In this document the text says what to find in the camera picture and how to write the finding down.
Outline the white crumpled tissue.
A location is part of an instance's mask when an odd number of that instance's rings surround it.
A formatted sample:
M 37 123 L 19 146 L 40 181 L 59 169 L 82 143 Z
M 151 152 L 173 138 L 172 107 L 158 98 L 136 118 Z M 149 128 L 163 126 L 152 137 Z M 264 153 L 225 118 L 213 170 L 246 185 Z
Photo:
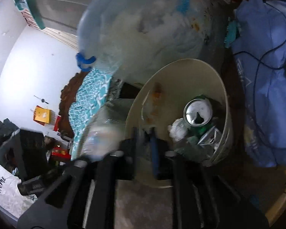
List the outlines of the white crumpled tissue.
M 171 139 L 174 142 L 178 142 L 187 136 L 189 127 L 183 118 L 179 118 L 169 125 L 167 129 Z

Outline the teal patterned blanket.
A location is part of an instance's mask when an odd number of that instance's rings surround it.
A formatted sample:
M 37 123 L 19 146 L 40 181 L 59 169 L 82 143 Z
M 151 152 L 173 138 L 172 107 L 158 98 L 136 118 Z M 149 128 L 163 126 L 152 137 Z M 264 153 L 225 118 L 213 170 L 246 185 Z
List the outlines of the teal patterned blanket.
M 71 104 L 68 111 L 70 126 L 74 133 L 72 160 L 76 159 L 79 154 L 80 140 L 89 120 L 106 101 L 111 80 L 110 72 L 93 68 L 83 79 L 76 93 L 75 102 Z

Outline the silver foil wrapper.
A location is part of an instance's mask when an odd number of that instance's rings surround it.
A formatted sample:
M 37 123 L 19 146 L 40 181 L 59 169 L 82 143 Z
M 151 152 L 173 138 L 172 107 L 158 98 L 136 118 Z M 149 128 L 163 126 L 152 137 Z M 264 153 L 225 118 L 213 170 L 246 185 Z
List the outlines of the silver foil wrapper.
M 221 137 L 222 133 L 217 127 L 213 126 L 200 138 L 198 146 L 205 151 L 208 158 L 211 158 L 219 147 Z

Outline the red yellow wall calendar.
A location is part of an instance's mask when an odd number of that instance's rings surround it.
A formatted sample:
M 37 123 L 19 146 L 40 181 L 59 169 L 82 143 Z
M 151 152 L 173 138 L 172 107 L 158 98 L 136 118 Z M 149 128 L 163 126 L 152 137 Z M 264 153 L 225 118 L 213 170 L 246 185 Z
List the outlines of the red yellow wall calendar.
M 33 121 L 42 125 L 48 126 L 52 131 L 57 132 L 59 129 L 59 122 L 61 116 L 56 114 L 54 111 L 40 106 L 36 106 L 33 111 Z

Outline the white home tote bag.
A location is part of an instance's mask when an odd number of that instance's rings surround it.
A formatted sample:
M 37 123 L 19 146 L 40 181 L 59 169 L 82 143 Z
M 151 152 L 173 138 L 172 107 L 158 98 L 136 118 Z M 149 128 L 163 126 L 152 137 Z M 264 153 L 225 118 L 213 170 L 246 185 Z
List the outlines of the white home tote bag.
M 19 218 L 38 199 L 36 195 L 21 195 L 21 180 L 0 165 L 0 207 Z

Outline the carved wooden headboard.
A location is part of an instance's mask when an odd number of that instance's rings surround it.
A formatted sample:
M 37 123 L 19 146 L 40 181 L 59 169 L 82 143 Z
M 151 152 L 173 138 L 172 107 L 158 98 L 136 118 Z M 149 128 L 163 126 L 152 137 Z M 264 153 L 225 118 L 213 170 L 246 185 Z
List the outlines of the carved wooden headboard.
M 61 118 L 58 122 L 58 132 L 61 134 L 62 139 L 65 137 L 74 138 L 74 132 L 69 122 L 68 112 L 71 104 L 76 101 L 77 91 L 87 74 L 88 72 L 76 73 L 61 90 L 58 113 Z

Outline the clear crushed plastic bottle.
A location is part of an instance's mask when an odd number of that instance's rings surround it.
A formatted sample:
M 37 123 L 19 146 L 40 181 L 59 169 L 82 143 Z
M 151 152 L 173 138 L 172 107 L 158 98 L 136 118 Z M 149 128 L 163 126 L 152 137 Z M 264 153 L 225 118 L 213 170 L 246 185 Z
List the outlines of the clear crushed plastic bottle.
M 84 137 L 80 155 L 91 161 L 100 161 L 109 152 L 119 148 L 125 125 L 121 123 L 93 123 Z

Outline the blue fabric pile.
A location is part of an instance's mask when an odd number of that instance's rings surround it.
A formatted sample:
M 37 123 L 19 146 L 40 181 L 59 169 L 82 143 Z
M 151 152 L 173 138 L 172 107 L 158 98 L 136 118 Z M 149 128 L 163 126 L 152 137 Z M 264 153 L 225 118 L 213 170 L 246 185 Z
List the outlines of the blue fabric pile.
M 255 164 L 286 165 L 286 2 L 243 1 L 231 49 L 245 95 L 245 149 Z

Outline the beige round trash bin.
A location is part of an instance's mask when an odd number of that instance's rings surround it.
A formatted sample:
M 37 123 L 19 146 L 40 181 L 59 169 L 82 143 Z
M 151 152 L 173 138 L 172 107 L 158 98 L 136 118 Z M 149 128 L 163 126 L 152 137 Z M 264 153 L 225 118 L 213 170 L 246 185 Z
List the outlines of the beige round trash bin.
M 141 111 L 148 93 L 158 83 L 164 93 L 160 104 L 157 121 L 153 123 L 159 138 L 166 140 L 173 148 L 167 127 L 183 117 L 185 106 L 198 95 L 205 95 L 221 104 L 225 112 L 225 124 L 220 145 L 210 159 L 217 164 L 226 158 L 233 143 L 233 129 L 227 92 L 218 72 L 208 63 L 197 59 L 174 61 L 156 72 L 136 96 L 126 119 L 124 137 L 129 139 L 133 128 L 139 129 L 139 135 L 149 131 L 141 118 Z

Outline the clear plastic storage box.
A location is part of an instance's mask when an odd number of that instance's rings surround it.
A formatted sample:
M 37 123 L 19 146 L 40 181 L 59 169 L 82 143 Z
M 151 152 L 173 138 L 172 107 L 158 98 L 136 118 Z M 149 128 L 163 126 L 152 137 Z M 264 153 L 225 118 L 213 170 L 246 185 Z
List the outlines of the clear plastic storage box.
M 186 58 L 219 70 L 226 22 L 221 0 L 92 0 L 77 27 L 77 65 L 134 84 Z

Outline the green aluminium can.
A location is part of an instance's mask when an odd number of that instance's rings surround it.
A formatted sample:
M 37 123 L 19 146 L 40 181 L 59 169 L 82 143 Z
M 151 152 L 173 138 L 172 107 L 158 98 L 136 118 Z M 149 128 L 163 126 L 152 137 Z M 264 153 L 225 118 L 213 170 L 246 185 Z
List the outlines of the green aluminium can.
M 189 126 L 190 134 L 201 138 L 215 125 L 211 100 L 205 95 L 196 96 L 186 104 L 183 119 Z

